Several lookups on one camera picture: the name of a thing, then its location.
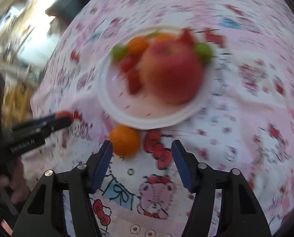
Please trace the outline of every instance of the red apple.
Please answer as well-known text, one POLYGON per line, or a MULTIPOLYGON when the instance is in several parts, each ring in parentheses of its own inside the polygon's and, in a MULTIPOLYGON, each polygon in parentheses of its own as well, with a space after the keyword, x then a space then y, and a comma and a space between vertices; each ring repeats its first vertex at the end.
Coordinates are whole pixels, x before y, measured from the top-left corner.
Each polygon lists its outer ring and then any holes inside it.
POLYGON ((204 67, 191 47, 165 40, 148 47, 140 61, 143 86, 166 103, 183 103, 198 92, 204 67))

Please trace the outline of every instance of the red bow pattern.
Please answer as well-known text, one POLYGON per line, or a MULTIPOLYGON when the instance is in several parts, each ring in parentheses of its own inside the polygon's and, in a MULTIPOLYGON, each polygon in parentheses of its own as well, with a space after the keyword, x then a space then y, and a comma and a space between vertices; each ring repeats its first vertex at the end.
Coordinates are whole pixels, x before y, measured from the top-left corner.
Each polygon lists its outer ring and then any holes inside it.
POLYGON ((225 38, 223 36, 214 35, 209 28, 206 28, 204 33, 207 42, 214 42, 218 44, 220 48, 225 48, 225 38))
POLYGON ((264 61, 261 59, 254 60, 254 62, 258 65, 264 66, 264 61))
POLYGON ((75 54, 75 50, 73 50, 71 52, 71 54, 70 54, 70 60, 79 63, 79 61, 80 61, 80 55, 79 55, 79 53, 78 54, 75 54))
POLYGON ((103 206, 102 202, 99 199, 95 200, 92 205, 93 212, 97 215, 98 219, 100 219, 101 225, 108 226, 111 222, 111 218, 109 215, 104 213, 103 207, 105 206, 103 206))
POLYGON ((144 212, 144 215, 154 218, 159 218, 157 213, 144 212))
POLYGON ((146 134, 144 147, 145 151, 152 153, 157 160, 158 169, 164 170, 172 161, 172 152, 170 149, 164 148, 160 140, 161 135, 159 130, 150 130, 146 134))
POLYGON ((207 149, 199 149, 198 150, 199 154, 203 159, 208 160, 208 152, 207 149))
POLYGON ((269 136, 275 139, 279 139, 280 136, 280 131, 276 129, 272 124, 270 124, 269 127, 269 136))
POLYGON ((94 7, 94 8, 90 11, 90 13, 96 13, 97 11, 98 11, 98 9, 94 7))
POLYGON ((111 23, 116 24, 119 23, 121 21, 122 18, 115 18, 111 21, 111 23))
POLYGON ((240 16, 244 15, 244 13, 242 11, 237 10, 236 7, 234 7, 234 6, 231 6, 231 5, 227 4, 227 5, 225 5, 225 7, 230 9, 231 11, 233 11, 234 13, 236 13, 236 14, 238 14, 240 16))
POLYGON ((166 183, 170 182, 170 179, 167 176, 158 177, 156 175, 152 175, 152 176, 149 176, 148 177, 147 182, 150 183, 150 184, 153 184, 153 183, 163 183, 163 184, 166 184, 166 183))
POLYGON ((277 76, 275 76, 275 78, 274 78, 274 85, 275 85, 276 91, 279 94, 285 96, 284 84, 283 84, 282 80, 279 79, 277 76))
POLYGON ((80 122, 82 122, 83 120, 82 114, 81 113, 79 114, 79 111, 77 110, 75 110, 75 113, 73 114, 73 118, 78 119, 80 122))

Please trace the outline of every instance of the hello kitty print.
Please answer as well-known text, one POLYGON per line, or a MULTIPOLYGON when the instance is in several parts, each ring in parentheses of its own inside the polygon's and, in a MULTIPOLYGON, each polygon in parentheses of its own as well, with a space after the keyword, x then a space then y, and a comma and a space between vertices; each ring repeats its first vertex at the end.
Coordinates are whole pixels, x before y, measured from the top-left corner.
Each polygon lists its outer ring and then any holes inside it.
MULTIPOLYGON (((141 131, 136 156, 113 155, 91 195, 102 234, 182 235, 194 195, 172 159, 175 139, 214 169, 239 168, 274 234, 294 206, 294 15, 284 0, 91 0, 67 28, 31 100, 36 118, 68 110, 75 121, 24 156, 28 183, 98 152, 117 125, 97 100, 101 60, 125 35, 153 24, 189 27, 214 47, 212 93, 179 125, 141 131)), ((209 236, 217 231, 220 202, 219 191, 209 236)), ((73 237, 70 221, 67 229, 73 237)))

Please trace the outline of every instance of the pink tablecloth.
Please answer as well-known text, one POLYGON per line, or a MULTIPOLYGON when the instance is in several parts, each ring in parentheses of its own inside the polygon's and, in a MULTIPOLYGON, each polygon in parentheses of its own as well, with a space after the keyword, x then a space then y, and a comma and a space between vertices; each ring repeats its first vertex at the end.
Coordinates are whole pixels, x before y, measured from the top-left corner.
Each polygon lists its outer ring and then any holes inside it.
MULTIPOLYGON (((214 169, 239 168, 274 233, 294 206, 294 15, 284 0, 91 0, 68 27, 32 98, 35 117, 69 110, 75 122, 23 158, 30 185, 45 170, 70 170, 98 151, 115 123, 97 101, 97 67, 120 38, 153 24, 208 26, 226 36, 226 48, 219 49, 215 90, 205 108, 179 125, 141 132, 134 158, 112 158, 99 193, 91 196, 95 210, 104 212, 102 233, 181 235, 194 196, 172 161, 174 139, 214 169), (160 160, 145 150, 151 134, 162 136, 160 160)), ((217 191, 210 236, 220 197, 217 191)), ((68 199, 65 204, 73 235, 68 199)))

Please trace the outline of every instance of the white plate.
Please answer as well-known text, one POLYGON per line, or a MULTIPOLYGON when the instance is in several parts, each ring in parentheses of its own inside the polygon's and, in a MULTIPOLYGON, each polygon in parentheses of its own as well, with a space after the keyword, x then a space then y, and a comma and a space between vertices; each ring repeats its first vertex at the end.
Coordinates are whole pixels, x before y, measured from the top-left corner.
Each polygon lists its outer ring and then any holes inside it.
MULTIPOLYGON (((125 36, 117 43, 125 45, 135 36, 147 35, 154 31, 177 35, 181 33, 181 28, 170 25, 146 27, 125 36)), ((125 74, 112 63, 110 51, 108 51, 99 68, 97 85, 99 101, 106 112, 123 125, 141 130, 176 125, 207 105, 213 89, 214 63, 215 60, 212 65, 206 67, 204 81, 197 95, 189 102, 172 105, 161 103, 143 90, 137 95, 129 95, 125 74)))

